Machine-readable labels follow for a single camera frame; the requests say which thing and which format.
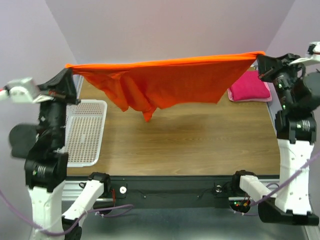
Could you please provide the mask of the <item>orange t shirt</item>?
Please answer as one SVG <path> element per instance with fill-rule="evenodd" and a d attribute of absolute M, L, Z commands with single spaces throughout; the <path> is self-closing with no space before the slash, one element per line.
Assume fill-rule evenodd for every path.
<path fill-rule="evenodd" d="M 146 122 L 157 109 L 184 103 L 216 104 L 263 51 L 118 64 L 70 64 L 123 112 L 132 108 Z"/>

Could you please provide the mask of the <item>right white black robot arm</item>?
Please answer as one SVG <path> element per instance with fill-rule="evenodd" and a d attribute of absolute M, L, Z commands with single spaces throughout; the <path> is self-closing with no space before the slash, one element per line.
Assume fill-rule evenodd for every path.
<path fill-rule="evenodd" d="M 317 139 L 314 111 L 320 105 L 320 73 L 306 73 L 307 66 L 318 64 L 316 52 L 308 57 L 288 53 L 280 57 L 259 55 L 258 77 L 272 83 L 281 110 L 275 115 L 275 130 L 280 153 L 279 186 L 270 190 L 251 172 L 237 171 L 230 182 L 235 195 L 248 195 L 257 206 L 264 223 L 317 226 L 309 199 L 309 166 Z"/>

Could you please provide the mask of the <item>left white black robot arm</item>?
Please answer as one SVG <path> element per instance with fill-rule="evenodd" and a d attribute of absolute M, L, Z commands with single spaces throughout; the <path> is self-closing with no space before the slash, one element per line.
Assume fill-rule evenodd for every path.
<path fill-rule="evenodd" d="M 94 172 L 71 207 L 62 212 L 68 153 L 67 107 L 80 100 L 69 68 L 43 84 L 30 77 L 12 80 L 1 92 L 14 103 L 39 104 L 38 124 L 18 124 L 9 133 L 11 155 L 24 159 L 25 183 L 32 204 L 33 240 L 79 240 L 85 216 L 99 197 L 111 193 L 111 179 Z"/>

